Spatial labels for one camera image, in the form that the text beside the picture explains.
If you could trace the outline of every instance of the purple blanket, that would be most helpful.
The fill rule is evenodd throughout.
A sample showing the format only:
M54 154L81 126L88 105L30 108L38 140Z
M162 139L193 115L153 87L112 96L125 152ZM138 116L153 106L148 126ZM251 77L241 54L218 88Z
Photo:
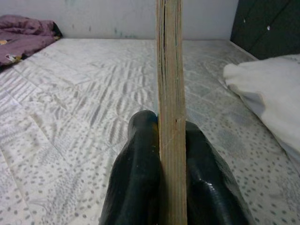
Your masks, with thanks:
M0 67L27 58L62 37L53 21L0 17Z

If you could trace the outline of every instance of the wooden plank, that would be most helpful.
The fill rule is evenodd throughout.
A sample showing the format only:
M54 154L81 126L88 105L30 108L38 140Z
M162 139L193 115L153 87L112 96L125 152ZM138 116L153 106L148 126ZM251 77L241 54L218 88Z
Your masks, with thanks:
M160 225L188 224L181 18L181 0L157 0L158 125L164 172Z

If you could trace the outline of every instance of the white mattress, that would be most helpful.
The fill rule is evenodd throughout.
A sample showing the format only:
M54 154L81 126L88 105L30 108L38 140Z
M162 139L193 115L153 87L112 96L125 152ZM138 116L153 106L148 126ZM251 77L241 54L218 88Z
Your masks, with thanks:
M258 224L300 224L300 178L224 88L228 41L184 42L188 118L228 162ZM154 41L62 39L0 73L0 224L96 225L130 117L153 109Z

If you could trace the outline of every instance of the black headboard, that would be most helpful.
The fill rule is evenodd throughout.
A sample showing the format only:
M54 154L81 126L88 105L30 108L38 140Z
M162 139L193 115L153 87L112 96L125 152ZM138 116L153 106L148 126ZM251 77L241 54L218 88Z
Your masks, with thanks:
M231 41L258 59L300 53L300 0L240 0Z

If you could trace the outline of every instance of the white wall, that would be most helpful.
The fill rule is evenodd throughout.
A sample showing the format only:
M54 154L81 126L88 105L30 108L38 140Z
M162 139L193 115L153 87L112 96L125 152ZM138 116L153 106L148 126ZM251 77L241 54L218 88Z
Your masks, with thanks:
M0 15L54 20L68 38L154 38L156 0L0 0ZM238 0L183 0L185 39L229 39Z

